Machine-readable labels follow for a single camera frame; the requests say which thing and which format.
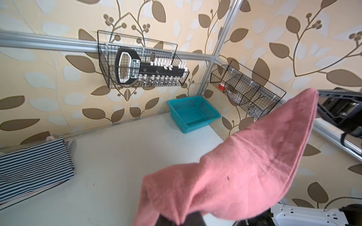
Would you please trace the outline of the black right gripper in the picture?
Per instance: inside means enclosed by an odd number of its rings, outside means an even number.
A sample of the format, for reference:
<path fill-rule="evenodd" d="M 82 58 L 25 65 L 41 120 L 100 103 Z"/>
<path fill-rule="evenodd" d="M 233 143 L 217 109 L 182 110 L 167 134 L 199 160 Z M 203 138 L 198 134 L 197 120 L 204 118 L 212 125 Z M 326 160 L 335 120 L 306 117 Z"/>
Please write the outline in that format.
<path fill-rule="evenodd" d="M 344 132 L 342 138 L 351 135 L 362 137 L 362 94 L 347 89 L 319 90 L 317 112 L 322 119 Z"/>

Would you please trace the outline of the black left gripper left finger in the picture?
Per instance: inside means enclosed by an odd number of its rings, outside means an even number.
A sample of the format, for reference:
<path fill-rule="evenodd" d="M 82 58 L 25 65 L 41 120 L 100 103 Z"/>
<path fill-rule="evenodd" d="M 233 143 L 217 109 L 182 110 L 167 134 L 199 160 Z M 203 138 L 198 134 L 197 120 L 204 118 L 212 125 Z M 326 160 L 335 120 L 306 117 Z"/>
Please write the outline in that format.
<path fill-rule="evenodd" d="M 165 218 L 164 216 L 160 215 L 157 219 L 155 226 L 177 226 L 173 221 Z"/>

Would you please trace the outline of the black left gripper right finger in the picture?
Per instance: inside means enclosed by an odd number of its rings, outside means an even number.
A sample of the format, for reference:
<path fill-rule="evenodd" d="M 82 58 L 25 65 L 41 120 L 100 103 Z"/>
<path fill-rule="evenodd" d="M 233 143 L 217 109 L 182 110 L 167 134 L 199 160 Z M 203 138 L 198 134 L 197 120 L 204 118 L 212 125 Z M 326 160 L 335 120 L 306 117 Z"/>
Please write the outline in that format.
<path fill-rule="evenodd" d="M 182 226 L 206 226 L 201 212 L 194 212 L 187 215 Z"/>

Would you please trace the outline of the maroon garment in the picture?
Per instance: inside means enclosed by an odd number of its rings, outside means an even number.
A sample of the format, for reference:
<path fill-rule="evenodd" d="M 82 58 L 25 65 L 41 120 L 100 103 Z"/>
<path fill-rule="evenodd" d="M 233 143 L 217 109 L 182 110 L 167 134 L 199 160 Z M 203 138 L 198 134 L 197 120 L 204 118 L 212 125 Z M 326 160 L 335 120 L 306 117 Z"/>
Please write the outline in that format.
<path fill-rule="evenodd" d="M 288 192 L 312 132 L 319 93 L 309 88 L 229 136 L 198 163 L 143 178 L 136 226 L 159 216 L 183 225 L 194 212 L 225 220 L 255 217 Z"/>

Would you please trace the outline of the blue white striped tank top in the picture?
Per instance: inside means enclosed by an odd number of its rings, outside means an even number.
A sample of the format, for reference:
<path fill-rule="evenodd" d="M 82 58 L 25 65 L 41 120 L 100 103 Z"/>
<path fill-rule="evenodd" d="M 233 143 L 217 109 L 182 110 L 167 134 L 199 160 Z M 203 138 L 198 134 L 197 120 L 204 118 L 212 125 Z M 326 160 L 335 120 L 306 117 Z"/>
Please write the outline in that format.
<path fill-rule="evenodd" d="M 75 176 L 70 147 L 62 137 L 1 156 L 1 206 Z"/>

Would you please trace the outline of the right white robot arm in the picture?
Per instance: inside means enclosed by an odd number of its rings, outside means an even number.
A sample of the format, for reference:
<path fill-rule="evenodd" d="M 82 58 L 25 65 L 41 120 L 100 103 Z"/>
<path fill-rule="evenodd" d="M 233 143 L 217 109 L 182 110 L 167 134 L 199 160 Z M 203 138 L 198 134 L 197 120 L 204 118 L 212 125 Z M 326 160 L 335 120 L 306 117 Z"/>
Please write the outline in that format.
<path fill-rule="evenodd" d="M 341 134 L 320 148 L 307 144 L 290 195 L 293 206 L 276 204 L 244 225 L 359 226 L 362 223 L 362 165 L 352 137 L 362 135 L 362 95 L 342 88 L 321 90 L 321 118 Z"/>

